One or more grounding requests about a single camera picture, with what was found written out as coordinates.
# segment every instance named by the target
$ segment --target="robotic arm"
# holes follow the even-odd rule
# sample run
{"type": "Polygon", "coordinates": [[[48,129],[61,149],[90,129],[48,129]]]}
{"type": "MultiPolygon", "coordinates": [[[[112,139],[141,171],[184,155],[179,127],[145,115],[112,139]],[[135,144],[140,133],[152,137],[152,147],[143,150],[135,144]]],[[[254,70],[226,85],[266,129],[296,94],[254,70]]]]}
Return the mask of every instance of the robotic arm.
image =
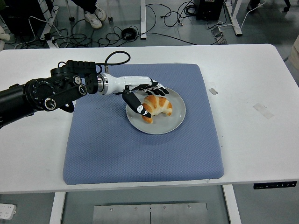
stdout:
{"type": "Polygon", "coordinates": [[[151,117],[132,91],[147,94],[168,94],[157,81],[148,77],[113,77],[96,72],[95,62],[67,61],[64,66],[51,70],[51,77],[38,78],[26,84],[15,84],[0,91],[0,128],[36,111],[60,108],[73,112],[73,101],[87,93],[102,95],[121,94],[133,111],[151,117]]]}

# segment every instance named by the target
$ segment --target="white sneaker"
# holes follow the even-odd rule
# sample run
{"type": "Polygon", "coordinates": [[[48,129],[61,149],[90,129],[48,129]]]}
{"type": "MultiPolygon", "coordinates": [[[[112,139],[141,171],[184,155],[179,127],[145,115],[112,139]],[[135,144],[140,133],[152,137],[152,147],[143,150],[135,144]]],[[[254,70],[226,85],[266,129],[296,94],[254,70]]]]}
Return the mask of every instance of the white sneaker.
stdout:
{"type": "Polygon", "coordinates": [[[97,9],[95,10],[94,14],[99,18],[101,21],[105,21],[106,19],[106,12],[101,9],[98,4],[96,4],[97,9]]]}
{"type": "Polygon", "coordinates": [[[92,28],[94,29],[100,29],[103,26],[97,16],[95,14],[90,14],[90,12],[88,11],[84,13],[84,18],[91,24],[92,28]]]}

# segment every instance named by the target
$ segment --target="shoe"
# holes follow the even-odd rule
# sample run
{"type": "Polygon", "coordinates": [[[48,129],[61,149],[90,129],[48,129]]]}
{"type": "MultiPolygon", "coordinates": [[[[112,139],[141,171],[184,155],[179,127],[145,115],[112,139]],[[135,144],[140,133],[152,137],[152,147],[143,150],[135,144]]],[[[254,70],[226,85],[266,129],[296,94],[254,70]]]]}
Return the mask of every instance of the shoe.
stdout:
{"type": "Polygon", "coordinates": [[[91,14],[90,12],[86,11],[84,13],[84,18],[87,22],[89,22],[94,29],[100,29],[103,25],[101,21],[97,18],[95,14],[91,14]]]}
{"type": "Polygon", "coordinates": [[[94,14],[98,17],[99,20],[105,21],[106,19],[106,12],[101,9],[98,4],[96,4],[97,9],[95,10],[94,14]]]}
{"type": "Polygon", "coordinates": [[[260,0],[250,0],[249,4],[247,5],[247,11],[251,11],[252,9],[258,7],[260,0]]]}

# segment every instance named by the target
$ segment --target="black box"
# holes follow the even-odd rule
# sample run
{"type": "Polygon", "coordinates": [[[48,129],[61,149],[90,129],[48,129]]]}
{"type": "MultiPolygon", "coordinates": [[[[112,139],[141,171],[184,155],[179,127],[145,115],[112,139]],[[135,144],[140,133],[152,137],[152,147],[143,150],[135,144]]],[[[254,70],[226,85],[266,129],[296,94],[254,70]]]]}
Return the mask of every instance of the black box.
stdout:
{"type": "MultiPolygon", "coordinates": [[[[48,10],[51,12],[53,4],[51,0],[45,0],[48,10]]],[[[38,0],[5,0],[6,8],[0,11],[0,15],[9,28],[10,32],[15,35],[28,36],[32,35],[29,24],[29,17],[33,16],[40,20],[45,20],[38,0]]],[[[30,18],[30,23],[35,34],[39,28],[43,28],[46,23],[34,18],[30,18]]]]}
{"type": "Polygon", "coordinates": [[[224,0],[200,0],[197,20],[219,20],[224,0]]]}

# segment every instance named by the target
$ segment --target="white robotic forearm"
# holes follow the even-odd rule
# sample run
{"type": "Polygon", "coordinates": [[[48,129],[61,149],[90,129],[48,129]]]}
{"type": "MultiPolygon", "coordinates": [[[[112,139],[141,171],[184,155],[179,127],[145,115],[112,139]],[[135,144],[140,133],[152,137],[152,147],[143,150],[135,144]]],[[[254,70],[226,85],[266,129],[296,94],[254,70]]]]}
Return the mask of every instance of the white robotic forearm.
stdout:
{"type": "Polygon", "coordinates": [[[126,86],[129,86],[129,90],[138,88],[139,86],[151,86],[152,81],[149,77],[143,76],[122,76],[114,77],[110,74],[103,73],[99,75],[98,82],[103,82],[102,88],[98,89],[98,92],[103,95],[109,95],[111,93],[123,93],[126,86]]]}

